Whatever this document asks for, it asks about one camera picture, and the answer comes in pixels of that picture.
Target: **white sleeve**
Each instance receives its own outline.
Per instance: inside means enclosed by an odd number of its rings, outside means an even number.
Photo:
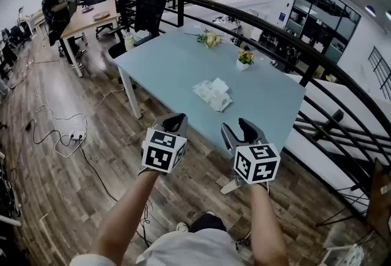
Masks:
[[[85,254],[76,256],[71,260],[69,266],[116,266],[115,263],[107,257],[96,254]]]

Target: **light blue tabletop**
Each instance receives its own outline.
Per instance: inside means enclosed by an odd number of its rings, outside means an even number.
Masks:
[[[223,152],[227,149],[221,125],[225,122],[243,139],[240,117],[261,128],[280,152],[303,101],[304,87],[261,60],[241,72],[236,67],[237,46],[222,43],[207,48],[186,33],[200,30],[185,26],[170,31],[126,52],[115,63],[173,112],[185,113],[189,124]],[[192,89],[216,78],[226,82],[233,100],[222,113]]]

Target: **shoe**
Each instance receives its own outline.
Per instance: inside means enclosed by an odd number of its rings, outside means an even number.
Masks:
[[[76,53],[76,55],[75,55],[75,57],[77,58],[77,57],[80,57],[80,56],[82,56],[83,54],[85,54],[87,51],[86,50],[79,50],[77,53]]]
[[[84,65],[82,63],[78,63],[78,66],[80,69],[84,68]]]
[[[185,223],[177,224],[177,231],[179,232],[189,232],[189,226]]]

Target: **white flower pot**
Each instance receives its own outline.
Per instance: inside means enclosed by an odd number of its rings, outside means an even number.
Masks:
[[[236,67],[242,72],[243,70],[246,70],[249,68],[249,64],[243,64],[239,59],[236,60]]]

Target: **cube with fiducial markers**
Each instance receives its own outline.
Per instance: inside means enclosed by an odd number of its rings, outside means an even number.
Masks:
[[[276,178],[281,157],[274,144],[256,144],[236,148],[234,170],[248,183]]]
[[[185,153],[187,139],[148,128],[142,144],[142,165],[166,173],[172,172]]]

